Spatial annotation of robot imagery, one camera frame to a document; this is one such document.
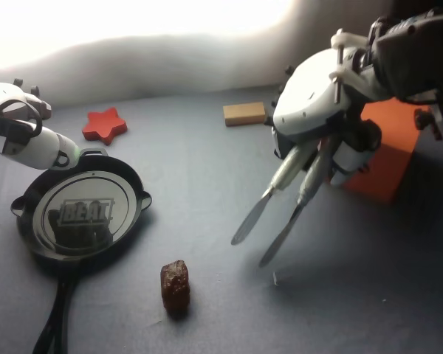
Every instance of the piece of meat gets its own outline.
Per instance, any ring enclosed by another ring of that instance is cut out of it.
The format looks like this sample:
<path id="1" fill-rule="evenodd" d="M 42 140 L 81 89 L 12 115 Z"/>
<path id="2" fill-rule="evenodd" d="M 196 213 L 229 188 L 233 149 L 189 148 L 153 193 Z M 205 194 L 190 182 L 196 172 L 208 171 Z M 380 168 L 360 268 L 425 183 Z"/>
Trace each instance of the piece of meat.
<path id="1" fill-rule="evenodd" d="M 167 311 L 184 310 L 189 305 L 189 270 L 183 260 L 161 268 L 161 296 Z"/>

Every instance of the red star-shaped block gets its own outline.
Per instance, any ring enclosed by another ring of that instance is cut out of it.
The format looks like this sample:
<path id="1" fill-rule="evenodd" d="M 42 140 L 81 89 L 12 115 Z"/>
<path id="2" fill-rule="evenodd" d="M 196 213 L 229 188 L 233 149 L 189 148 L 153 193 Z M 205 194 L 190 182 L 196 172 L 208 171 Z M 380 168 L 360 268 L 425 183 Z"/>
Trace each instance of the red star-shaped block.
<path id="1" fill-rule="evenodd" d="M 87 140 L 100 140 L 103 144 L 110 145 L 113 138 L 128 130 L 126 122 L 118 116 L 115 107 L 103 113 L 89 112 L 87 117 L 89 122 L 82 129 L 82 134 Z"/>

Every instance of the black cast iron skillet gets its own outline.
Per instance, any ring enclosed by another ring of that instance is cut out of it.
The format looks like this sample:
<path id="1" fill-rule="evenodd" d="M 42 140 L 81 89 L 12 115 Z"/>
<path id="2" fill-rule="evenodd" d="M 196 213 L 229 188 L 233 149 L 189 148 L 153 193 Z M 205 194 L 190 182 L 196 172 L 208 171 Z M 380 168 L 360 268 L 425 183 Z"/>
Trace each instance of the black cast iron skillet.
<path id="1" fill-rule="evenodd" d="M 131 167 L 88 149 L 76 167 L 42 173 L 12 203 L 30 251 L 58 269 L 54 305 L 33 354 L 67 354 L 67 312 L 82 268 L 121 243 L 151 202 Z"/>

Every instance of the table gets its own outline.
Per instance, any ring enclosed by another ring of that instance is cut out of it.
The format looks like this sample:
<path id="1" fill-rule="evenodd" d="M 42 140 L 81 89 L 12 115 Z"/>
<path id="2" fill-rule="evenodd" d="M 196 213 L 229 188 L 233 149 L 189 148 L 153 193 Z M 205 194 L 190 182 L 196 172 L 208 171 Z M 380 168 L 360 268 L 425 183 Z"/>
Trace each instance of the table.
<path id="1" fill-rule="evenodd" d="M 393 206 L 323 186 L 267 269 L 302 174 L 273 198 L 250 237 L 230 239 L 280 164 L 270 129 L 226 128 L 222 106 L 275 88 L 57 110 L 45 124 L 75 140 L 89 111 L 115 106 L 128 132 L 107 147 L 154 202 L 124 257 L 85 276 L 69 313 L 69 354 L 443 354 L 443 142 L 425 131 Z M 0 150 L 3 139 L 0 138 Z M 0 156 L 0 353 L 31 353 L 55 296 L 16 231 L 11 202 L 41 172 Z M 190 311 L 170 320 L 159 272 L 184 260 Z M 279 286 L 272 270 L 295 267 Z"/>

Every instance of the metal blade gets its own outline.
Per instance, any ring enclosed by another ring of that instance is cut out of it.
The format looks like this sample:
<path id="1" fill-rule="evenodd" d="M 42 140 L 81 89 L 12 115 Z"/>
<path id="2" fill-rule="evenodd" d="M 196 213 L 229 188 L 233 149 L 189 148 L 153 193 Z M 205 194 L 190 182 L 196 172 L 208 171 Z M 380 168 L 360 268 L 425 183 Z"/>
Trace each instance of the metal blade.
<path id="1" fill-rule="evenodd" d="M 292 216 L 290 217 L 289 222 L 284 227 L 284 229 L 281 231 L 281 233 L 275 238 L 274 242 L 271 243 L 271 246 L 267 249 L 264 256 L 261 258 L 261 261 L 259 262 L 259 267 L 262 268 L 264 266 L 267 266 L 267 264 L 274 258 L 274 256 L 278 253 L 279 249 L 281 248 L 284 241 L 287 239 L 287 236 L 289 236 L 290 230 L 292 230 L 292 227 L 294 226 L 298 216 L 301 214 L 303 209 L 302 204 L 298 204 L 294 212 L 292 213 Z"/>
<path id="2" fill-rule="evenodd" d="M 244 239 L 248 236 L 248 234 L 253 229 L 254 225 L 258 222 L 261 214 L 264 211 L 264 208 L 267 205 L 267 202 L 272 197 L 272 190 L 267 190 L 258 203 L 253 207 L 248 216 L 244 219 L 243 223 L 238 228 L 238 231 L 235 233 L 233 238 L 231 239 L 232 245 L 238 245 L 243 242 Z"/>

